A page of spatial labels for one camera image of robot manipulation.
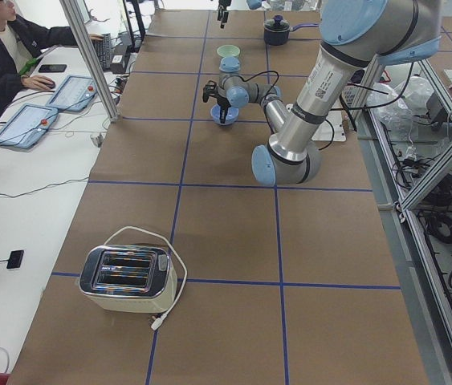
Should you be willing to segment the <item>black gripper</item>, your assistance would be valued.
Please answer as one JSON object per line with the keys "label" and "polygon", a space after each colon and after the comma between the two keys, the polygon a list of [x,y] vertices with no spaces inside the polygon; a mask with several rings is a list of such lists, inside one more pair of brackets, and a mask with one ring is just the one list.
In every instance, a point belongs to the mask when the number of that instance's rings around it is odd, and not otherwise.
{"label": "black gripper", "polygon": [[220,21],[220,27],[224,28],[228,21],[227,8],[230,6],[230,0],[218,0],[217,20]]}
{"label": "black gripper", "polygon": [[223,96],[217,93],[216,95],[217,104],[219,105],[219,121],[221,124],[226,123],[226,118],[229,115],[230,111],[230,102],[229,100]]}

